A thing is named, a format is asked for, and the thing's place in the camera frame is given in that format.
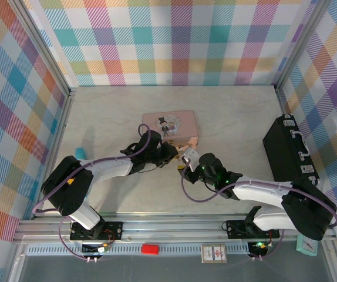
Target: plaid wall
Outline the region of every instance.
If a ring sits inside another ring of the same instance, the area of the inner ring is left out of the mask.
[[[0,0],[0,280],[28,219],[64,100],[7,0]]]
[[[287,38],[296,13],[309,1],[39,2],[79,85],[92,86],[269,85],[301,31]],[[45,27],[29,0],[25,3],[67,75]]]
[[[306,138],[323,191],[337,204],[336,0],[316,28],[281,96]]]
[[[301,33],[303,31],[303,28],[305,24],[310,19],[312,12],[314,11],[316,4],[318,3],[318,0],[311,0],[311,3],[307,7],[307,10],[305,11],[305,14],[302,18],[302,21],[299,24],[298,29],[295,32],[295,35],[292,37],[290,44],[285,52],[285,56],[283,57],[281,63],[279,64],[278,70],[274,76],[272,84],[276,84],[278,82],[279,77],[281,76],[281,72],[287,62],[287,59],[291,56],[292,51],[294,50],[294,47],[296,45],[296,42],[298,41],[299,37],[301,36]]]

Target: couple illustration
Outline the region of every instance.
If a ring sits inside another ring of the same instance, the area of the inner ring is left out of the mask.
[[[172,136],[174,136],[174,132],[177,131],[176,124],[173,121],[166,122],[164,117],[159,117],[159,123],[161,124],[161,130],[163,132],[163,137],[168,136],[169,132],[171,132]]]

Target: pink box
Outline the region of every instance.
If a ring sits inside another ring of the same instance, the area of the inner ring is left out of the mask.
[[[143,123],[146,123],[151,130],[161,133],[162,140],[178,150],[186,150],[188,147],[197,148],[198,131],[192,110],[145,113]]]

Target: red object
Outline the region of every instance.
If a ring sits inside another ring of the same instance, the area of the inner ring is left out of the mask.
[[[143,247],[141,248],[141,252],[143,254],[158,254],[159,253],[159,246],[158,245],[143,244]]]

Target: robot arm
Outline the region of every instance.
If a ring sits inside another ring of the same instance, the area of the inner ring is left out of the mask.
[[[252,200],[267,205],[254,207],[246,217],[245,227],[251,234],[294,229],[311,239],[322,240],[333,214],[318,202],[336,211],[334,203],[308,179],[284,183],[251,179],[228,172],[212,153],[200,157],[193,149],[187,149],[182,160],[189,165],[185,172],[184,169],[179,169],[179,172],[184,173],[189,182],[200,180],[211,184],[216,191],[222,190],[220,195],[226,199]]]
[[[176,148],[167,142],[162,143],[161,135],[150,131],[150,141],[147,147],[135,155],[148,141],[148,132],[141,136],[139,143],[133,143],[127,149],[120,151],[119,155],[107,162],[94,162],[94,164],[80,170],[72,179],[48,200],[63,216],[69,216],[89,239],[96,239],[105,230],[102,217],[88,205],[85,197],[93,185],[99,181],[116,176],[127,176],[139,172],[145,165],[152,163],[157,167],[168,164],[178,153]],[[73,156],[65,157],[52,174],[47,178],[41,188],[43,195],[50,193],[72,172],[92,160],[77,160]]]

